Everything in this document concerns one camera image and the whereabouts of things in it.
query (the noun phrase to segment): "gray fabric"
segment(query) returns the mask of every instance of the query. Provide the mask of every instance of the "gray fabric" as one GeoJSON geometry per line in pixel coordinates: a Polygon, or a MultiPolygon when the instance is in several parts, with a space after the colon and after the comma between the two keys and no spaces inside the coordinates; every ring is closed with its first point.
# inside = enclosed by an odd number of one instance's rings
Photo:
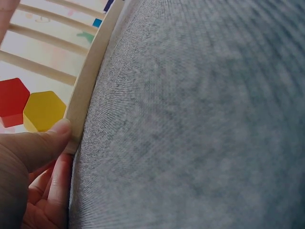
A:
{"type": "Polygon", "coordinates": [[[127,0],[70,228],[305,228],[304,50],[303,0],[127,0]]]}

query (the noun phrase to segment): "hexagon block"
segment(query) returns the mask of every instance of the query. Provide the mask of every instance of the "hexagon block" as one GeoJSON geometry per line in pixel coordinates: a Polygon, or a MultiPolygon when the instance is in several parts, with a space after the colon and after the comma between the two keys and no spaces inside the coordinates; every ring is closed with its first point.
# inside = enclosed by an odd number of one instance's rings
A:
{"type": "Polygon", "coordinates": [[[32,93],[23,111],[24,127],[29,132],[48,131],[65,111],[65,103],[54,92],[32,93]]]}
{"type": "Polygon", "coordinates": [[[4,127],[23,124],[23,109],[30,92],[18,78],[0,81],[0,122],[4,127]]]}

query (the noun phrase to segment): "wooden frame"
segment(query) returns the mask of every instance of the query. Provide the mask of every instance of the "wooden frame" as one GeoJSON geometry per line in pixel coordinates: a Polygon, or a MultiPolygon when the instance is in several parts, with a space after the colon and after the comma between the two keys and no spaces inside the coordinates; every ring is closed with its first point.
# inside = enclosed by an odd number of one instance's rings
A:
{"type": "Polygon", "coordinates": [[[17,9],[37,14],[43,17],[48,17],[51,20],[67,24],[74,28],[78,28],[95,35],[94,40],[89,49],[85,49],[76,44],[15,24],[11,24],[9,26],[9,31],[13,31],[34,38],[39,41],[44,41],[60,48],[69,50],[71,52],[86,56],[86,59],[78,76],[75,77],[73,75],[69,75],[67,73],[55,70],[51,67],[41,65],[39,63],[4,52],[2,50],[0,50],[0,60],[16,65],[25,70],[38,73],[56,81],[72,85],[74,87],[70,102],[67,105],[67,109],[64,115],[64,118],[69,119],[72,124],[72,139],[69,142],[65,153],[74,154],[79,146],[82,137],[83,127],[86,120],[89,103],[91,100],[92,92],[94,90],[97,75],[99,73],[104,54],[106,52],[110,37],[112,35],[112,31],[123,9],[124,0],[114,0],[112,6],[110,7],[107,13],[97,12],[95,10],[68,2],[66,0],[47,1],[55,4],[60,4],[71,9],[75,9],[77,11],[89,14],[95,18],[101,19],[102,24],[99,29],[97,29],[96,27],[65,18],[61,15],[57,15],[55,13],[51,13],[23,4],[20,4],[17,9]]]}

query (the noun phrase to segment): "green shape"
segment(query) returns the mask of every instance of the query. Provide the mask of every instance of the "green shape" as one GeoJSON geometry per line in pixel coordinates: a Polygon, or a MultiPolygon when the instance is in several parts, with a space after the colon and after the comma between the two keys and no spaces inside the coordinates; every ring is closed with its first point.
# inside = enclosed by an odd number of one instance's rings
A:
{"type": "Polygon", "coordinates": [[[94,39],[94,36],[87,32],[78,33],[77,36],[86,38],[89,43],[92,43],[94,39]]]}

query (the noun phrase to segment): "wooden rung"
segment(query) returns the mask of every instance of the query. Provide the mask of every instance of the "wooden rung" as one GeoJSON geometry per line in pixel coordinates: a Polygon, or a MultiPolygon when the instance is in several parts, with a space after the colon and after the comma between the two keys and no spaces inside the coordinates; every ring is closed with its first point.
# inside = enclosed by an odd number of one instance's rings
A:
{"type": "Polygon", "coordinates": [[[95,18],[101,19],[101,20],[104,20],[104,18],[105,18],[104,13],[100,13],[98,11],[89,9],[87,7],[75,4],[74,2],[70,2],[70,1],[66,1],[66,0],[46,0],[46,1],[58,4],[58,5],[62,5],[64,7],[67,7],[67,8],[79,11],[79,12],[89,14],[89,15],[91,15],[95,18]]]}
{"type": "Polygon", "coordinates": [[[2,50],[0,50],[0,60],[71,86],[73,86],[76,81],[76,77],[73,75],[24,59],[8,52],[4,52],[2,50]]]}
{"type": "Polygon", "coordinates": [[[24,5],[24,4],[19,4],[17,9],[21,10],[21,11],[28,12],[28,13],[40,15],[42,17],[49,18],[49,19],[54,20],[54,21],[58,21],[60,23],[69,25],[71,27],[74,27],[74,28],[79,29],[81,31],[90,33],[92,35],[95,35],[97,30],[98,30],[98,28],[96,28],[94,26],[90,26],[90,25],[81,23],[79,21],[73,20],[71,18],[66,18],[66,17],[58,15],[56,13],[52,13],[52,12],[42,10],[42,9],[39,9],[39,8],[36,8],[36,7],[32,7],[32,6],[28,6],[28,5],[24,5]]]}
{"type": "Polygon", "coordinates": [[[53,37],[51,35],[45,34],[43,32],[38,32],[36,30],[32,30],[26,27],[22,27],[16,24],[10,24],[9,31],[25,35],[27,37],[31,37],[33,39],[46,42],[62,49],[66,49],[68,51],[77,53],[79,55],[87,55],[88,50],[84,47],[81,47],[77,44],[73,44],[71,42],[67,42],[65,40],[59,39],[57,37],[53,37]]]}

